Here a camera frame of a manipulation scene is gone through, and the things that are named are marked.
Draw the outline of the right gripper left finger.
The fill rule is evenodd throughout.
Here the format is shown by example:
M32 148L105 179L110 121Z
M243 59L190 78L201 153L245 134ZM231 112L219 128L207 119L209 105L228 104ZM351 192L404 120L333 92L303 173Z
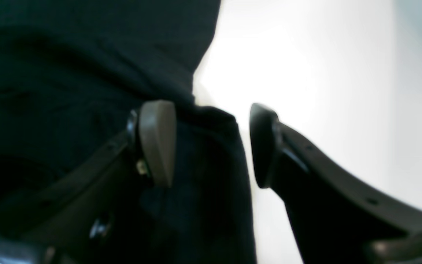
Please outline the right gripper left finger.
M133 260L139 193L171 187L176 142L176 107L156 100L61 178L0 157L0 264Z

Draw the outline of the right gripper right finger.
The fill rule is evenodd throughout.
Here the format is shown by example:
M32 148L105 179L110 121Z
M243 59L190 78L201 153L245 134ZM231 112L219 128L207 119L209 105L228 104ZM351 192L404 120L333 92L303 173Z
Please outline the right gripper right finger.
M357 179L254 103L249 117L260 188L283 200L305 264L422 264L422 211Z

